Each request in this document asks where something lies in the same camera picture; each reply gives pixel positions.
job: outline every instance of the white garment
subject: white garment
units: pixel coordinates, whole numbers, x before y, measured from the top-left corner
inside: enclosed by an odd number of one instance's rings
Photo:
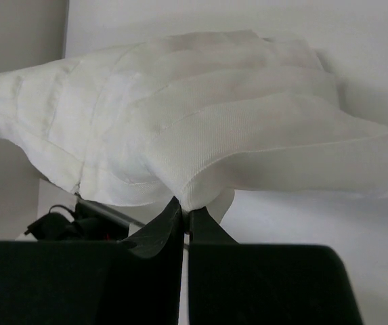
[[[198,32],[0,74],[0,138],[57,186],[119,206],[383,186],[388,127],[337,98],[304,41]]]

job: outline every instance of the folded cloth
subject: folded cloth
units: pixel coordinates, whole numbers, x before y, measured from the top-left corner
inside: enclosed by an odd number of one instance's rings
[[[111,47],[0,74],[0,138],[83,198],[190,211],[225,189],[388,183],[388,127],[345,114],[305,41],[249,30]]]

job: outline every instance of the white fabric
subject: white fabric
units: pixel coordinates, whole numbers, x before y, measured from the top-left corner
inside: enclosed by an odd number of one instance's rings
[[[198,32],[0,74],[0,137],[61,188],[121,206],[388,184],[388,127],[338,103],[306,42]]]

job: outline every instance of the gray wall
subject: gray wall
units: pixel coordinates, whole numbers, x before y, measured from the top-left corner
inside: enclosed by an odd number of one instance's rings
[[[0,72],[62,57],[67,0],[0,0]],[[40,173],[0,141],[0,238],[15,238],[37,214]]]

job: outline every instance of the white cloth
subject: white cloth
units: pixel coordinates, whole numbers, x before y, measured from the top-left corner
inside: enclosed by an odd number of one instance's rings
[[[0,74],[0,138],[61,188],[119,206],[388,184],[388,127],[337,98],[305,41],[198,32]]]

